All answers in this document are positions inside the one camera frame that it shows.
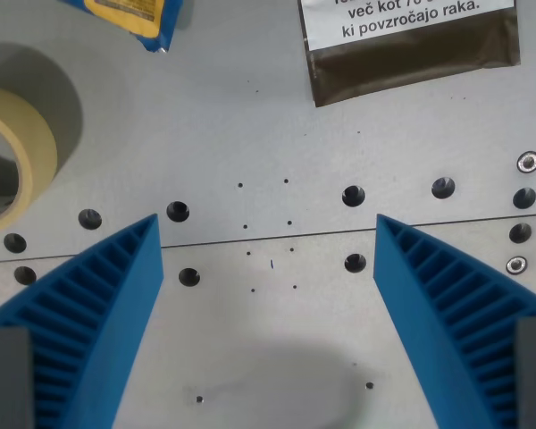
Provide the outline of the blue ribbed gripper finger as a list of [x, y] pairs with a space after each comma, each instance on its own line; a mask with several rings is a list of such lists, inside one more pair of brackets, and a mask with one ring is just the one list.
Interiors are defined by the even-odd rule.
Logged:
[[0, 327], [29, 331], [37, 428], [113, 426], [162, 282], [151, 214], [0, 306]]
[[515, 326], [536, 294], [383, 214], [373, 278], [438, 427], [516, 428]]

